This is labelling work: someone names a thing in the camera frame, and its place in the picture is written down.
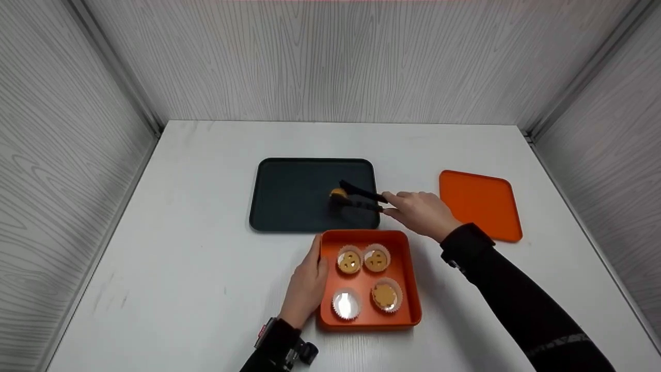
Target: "black sleeve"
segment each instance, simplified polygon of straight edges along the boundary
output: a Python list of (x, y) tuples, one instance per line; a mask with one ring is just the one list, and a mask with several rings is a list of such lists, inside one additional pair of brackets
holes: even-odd
[(259, 347), (248, 358), (241, 372), (283, 372), (282, 365), (289, 350), (301, 337), (301, 330), (278, 319)]
[(480, 290), (535, 370), (614, 371), (575, 321), (493, 245), (466, 224), (441, 242), (442, 257)]

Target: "paper baking cup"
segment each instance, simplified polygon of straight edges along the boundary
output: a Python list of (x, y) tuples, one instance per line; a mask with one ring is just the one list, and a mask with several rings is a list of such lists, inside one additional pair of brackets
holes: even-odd
[[(390, 288), (395, 290), (395, 303), (392, 304), (392, 306), (389, 306), (387, 308), (383, 308), (379, 305), (378, 302), (376, 302), (376, 299), (374, 299), (374, 289), (378, 285), (388, 285)], [(393, 279), (390, 278), (381, 278), (372, 285), (371, 291), (370, 291), (371, 297), (372, 297), (372, 302), (374, 302), (374, 305), (379, 308), (380, 310), (383, 310), (385, 312), (396, 312), (399, 310), (399, 308), (402, 306), (402, 302), (404, 302), (404, 293), (402, 293), (402, 288), (397, 284), (397, 282)]]
[(360, 297), (351, 288), (339, 289), (332, 296), (332, 309), (341, 319), (356, 319), (361, 308)]
[(358, 247), (356, 247), (356, 246), (344, 246), (344, 247), (342, 247), (340, 249), (340, 251), (337, 253), (337, 267), (338, 268), (340, 267), (340, 262), (342, 262), (342, 260), (344, 259), (344, 254), (346, 252), (354, 252), (358, 256), (358, 269), (353, 273), (345, 273), (341, 269), (340, 269), (340, 271), (342, 271), (342, 273), (345, 274), (345, 275), (356, 274), (357, 272), (360, 271), (360, 268), (363, 266), (363, 252), (361, 252), (358, 249)]
[[(369, 266), (365, 265), (365, 263), (367, 263), (367, 260), (368, 260), (368, 258), (371, 257), (372, 253), (374, 253), (374, 251), (377, 251), (377, 250), (383, 252), (383, 254), (385, 255), (385, 266), (381, 270), (372, 270), (372, 269), (369, 268)], [(386, 270), (388, 268), (388, 266), (390, 266), (390, 252), (388, 252), (388, 249), (386, 247), (382, 246), (381, 244), (370, 244), (363, 251), (363, 264), (365, 265), (365, 268), (367, 270), (370, 270), (374, 273), (380, 273), (380, 272)]]

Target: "white tabletop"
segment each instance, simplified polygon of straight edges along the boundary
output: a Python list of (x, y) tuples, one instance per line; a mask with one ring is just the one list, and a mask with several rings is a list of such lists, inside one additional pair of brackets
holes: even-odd
[[(438, 192), (455, 169), (507, 179), (523, 240), (496, 249), (545, 289), (618, 371), (661, 357), (515, 126), (171, 121), (50, 365), (51, 372), (236, 372), (278, 313), (309, 234), (248, 224), (259, 162), (365, 158), (380, 191)], [(388, 217), (380, 229), (404, 229)], [(474, 286), (409, 231), (422, 303), (410, 332), (303, 338), (311, 371), (531, 371)]]

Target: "hand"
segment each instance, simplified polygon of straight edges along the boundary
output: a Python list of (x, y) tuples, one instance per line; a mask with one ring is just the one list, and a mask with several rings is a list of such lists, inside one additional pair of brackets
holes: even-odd
[(385, 209), (383, 213), (386, 216), (398, 220), (409, 230), (429, 236), (439, 243), (462, 225), (454, 218), (450, 208), (435, 194), (400, 191), (394, 195), (386, 191), (382, 195), (388, 203), (396, 207)]
[(285, 301), (278, 315), (278, 318), (297, 329), (302, 329), (305, 321), (319, 307), (326, 289), (329, 265), (325, 257), (319, 259), (320, 244), (321, 235), (316, 235), (310, 252), (307, 252), (303, 262), (292, 274)]

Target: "gray wall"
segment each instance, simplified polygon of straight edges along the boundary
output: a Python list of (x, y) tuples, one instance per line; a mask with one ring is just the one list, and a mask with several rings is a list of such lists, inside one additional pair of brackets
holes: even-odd
[(661, 335), (661, 7), (537, 144)]
[(60, 1), (0, 1), (0, 50), (0, 370), (32, 371), (153, 138)]
[(88, 0), (165, 119), (527, 125), (627, 0)]

